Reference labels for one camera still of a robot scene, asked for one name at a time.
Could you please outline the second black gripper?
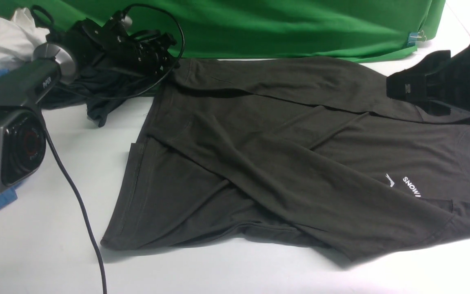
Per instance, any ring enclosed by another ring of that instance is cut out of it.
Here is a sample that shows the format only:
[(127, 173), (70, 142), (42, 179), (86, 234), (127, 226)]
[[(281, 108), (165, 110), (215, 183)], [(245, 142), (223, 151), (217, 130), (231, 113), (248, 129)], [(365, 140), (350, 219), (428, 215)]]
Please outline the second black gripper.
[[(444, 62), (447, 106), (428, 97), (430, 82), (427, 76)], [(388, 76), (386, 95), (418, 106), (432, 116), (446, 116), (452, 112), (470, 115), (470, 44), (455, 55), (449, 50), (432, 52), (415, 66)]]

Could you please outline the gray robot arm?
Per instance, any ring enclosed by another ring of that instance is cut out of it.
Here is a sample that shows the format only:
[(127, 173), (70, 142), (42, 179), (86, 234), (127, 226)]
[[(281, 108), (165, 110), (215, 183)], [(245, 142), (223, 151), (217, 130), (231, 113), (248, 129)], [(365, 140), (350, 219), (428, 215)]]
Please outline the gray robot arm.
[[(0, 194), (34, 173), (44, 159), (47, 129), (39, 108), (54, 87), (69, 85), (84, 69), (109, 69), (160, 84), (181, 56), (168, 49), (174, 37), (158, 31), (147, 41), (128, 35), (126, 15), (104, 26), (90, 19), (66, 32), (54, 32), (33, 53), (32, 62), (0, 78)], [(470, 45), (455, 56), (446, 50), (425, 56), (417, 65), (387, 78), (386, 94), (422, 107), (435, 116), (450, 109), (470, 113)]]

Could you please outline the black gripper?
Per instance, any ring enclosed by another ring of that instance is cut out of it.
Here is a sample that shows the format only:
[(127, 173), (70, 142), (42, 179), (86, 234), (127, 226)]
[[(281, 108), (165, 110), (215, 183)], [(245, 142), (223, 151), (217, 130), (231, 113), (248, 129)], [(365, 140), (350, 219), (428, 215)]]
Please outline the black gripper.
[(101, 26), (86, 18), (67, 31), (51, 31), (47, 43), (67, 52), (76, 74), (90, 67), (133, 76), (162, 76), (180, 67), (180, 58), (169, 53), (177, 44), (170, 33), (157, 32), (153, 43), (143, 44), (120, 26)]

